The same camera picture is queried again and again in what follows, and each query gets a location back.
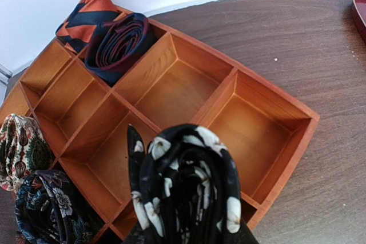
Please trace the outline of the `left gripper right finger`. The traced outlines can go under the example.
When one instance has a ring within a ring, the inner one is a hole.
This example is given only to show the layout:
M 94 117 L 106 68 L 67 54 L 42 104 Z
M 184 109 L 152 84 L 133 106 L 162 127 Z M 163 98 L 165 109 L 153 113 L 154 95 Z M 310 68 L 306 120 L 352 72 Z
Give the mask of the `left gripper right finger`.
M 241 225 L 238 233 L 236 234 L 237 244 L 259 244 L 258 240 L 254 237 L 253 233 L 247 226 L 244 219 L 241 219 Z

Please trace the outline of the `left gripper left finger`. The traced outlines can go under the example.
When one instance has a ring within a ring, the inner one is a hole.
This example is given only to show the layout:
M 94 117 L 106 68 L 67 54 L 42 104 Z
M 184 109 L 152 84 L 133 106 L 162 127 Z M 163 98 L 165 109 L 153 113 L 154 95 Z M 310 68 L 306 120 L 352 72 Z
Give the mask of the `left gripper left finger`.
M 137 222 L 128 236 L 121 242 L 122 244 L 154 244 L 154 231 L 149 226 L 142 229 L 139 222 Z

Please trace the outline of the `black white floral tie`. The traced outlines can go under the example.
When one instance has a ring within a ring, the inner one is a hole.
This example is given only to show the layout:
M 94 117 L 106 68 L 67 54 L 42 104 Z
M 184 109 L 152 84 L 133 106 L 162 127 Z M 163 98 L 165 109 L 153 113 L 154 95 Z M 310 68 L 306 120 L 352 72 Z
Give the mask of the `black white floral tie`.
M 241 190 L 227 147 L 206 127 L 167 128 L 144 145 L 127 130 L 129 181 L 141 243 L 238 243 Z

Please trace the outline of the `black white rolled tie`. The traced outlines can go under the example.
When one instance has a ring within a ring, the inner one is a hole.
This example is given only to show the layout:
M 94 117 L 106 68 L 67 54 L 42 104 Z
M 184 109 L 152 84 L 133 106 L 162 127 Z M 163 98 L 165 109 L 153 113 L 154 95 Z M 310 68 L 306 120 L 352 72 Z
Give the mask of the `black white rolled tie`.
M 60 170 L 37 170 L 15 202 L 18 243 L 90 243 L 104 222 Z

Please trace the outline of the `orange compartment tray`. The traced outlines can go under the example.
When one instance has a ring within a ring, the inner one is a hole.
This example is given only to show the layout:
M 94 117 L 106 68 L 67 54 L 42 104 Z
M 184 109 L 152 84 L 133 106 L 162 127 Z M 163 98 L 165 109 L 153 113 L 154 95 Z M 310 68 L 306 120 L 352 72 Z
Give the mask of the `orange compartment tray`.
M 136 222 L 126 132 L 144 143 L 182 123 L 203 125 L 228 147 L 240 176 L 242 213 L 253 229 L 311 140 L 319 116 L 227 55 L 155 20 L 157 42 L 113 86 L 89 71 L 85 52 L 54 38 L 1 106 L 33 117 L 53 167 L 77 186 L 104 225 L 93 239 L 124 239 Z

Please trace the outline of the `beige patterned rolled tie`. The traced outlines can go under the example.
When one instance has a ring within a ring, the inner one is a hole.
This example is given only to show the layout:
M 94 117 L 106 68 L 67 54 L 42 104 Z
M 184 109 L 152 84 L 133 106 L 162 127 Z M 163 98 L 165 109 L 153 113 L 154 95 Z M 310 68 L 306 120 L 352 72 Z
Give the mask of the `beige patterned rolled tie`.
M 16 194 L 36 170 L 48 169 L 54 154 L 32 117 L 8 115 L 1 126 L 1 188 Z

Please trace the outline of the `navy maroon rolled tie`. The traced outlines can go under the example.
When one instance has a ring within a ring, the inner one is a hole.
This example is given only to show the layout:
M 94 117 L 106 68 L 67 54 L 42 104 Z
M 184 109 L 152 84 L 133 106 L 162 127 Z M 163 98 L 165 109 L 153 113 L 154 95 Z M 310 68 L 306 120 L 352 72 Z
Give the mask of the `navy maroon rolled tie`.
M 105 22 L 89 42 L 85 66 L 113 86 L 156 42 L 143 14 L 132 13 L 118 21 Z

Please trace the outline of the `red round plate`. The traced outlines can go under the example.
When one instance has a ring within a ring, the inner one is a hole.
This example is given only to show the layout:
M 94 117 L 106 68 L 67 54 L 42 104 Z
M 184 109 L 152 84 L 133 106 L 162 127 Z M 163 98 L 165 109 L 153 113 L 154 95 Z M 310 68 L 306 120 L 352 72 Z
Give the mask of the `red round plate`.
M 364 42 L 366 42 L 366 0 L 352 0 L 351 8 L 355 26 Z

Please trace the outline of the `left aluminium frame post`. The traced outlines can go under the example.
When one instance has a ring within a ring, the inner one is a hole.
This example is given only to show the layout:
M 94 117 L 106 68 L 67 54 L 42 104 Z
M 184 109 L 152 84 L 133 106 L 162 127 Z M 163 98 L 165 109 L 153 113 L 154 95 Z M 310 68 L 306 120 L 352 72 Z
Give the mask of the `left aluminium frame post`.
M 2 64 L 0 64 L 0 75 L 1 75 L 1 82 L 6 85 L 9 82 L 9 79 L 13 76 L 13 73 L 5 68 Z

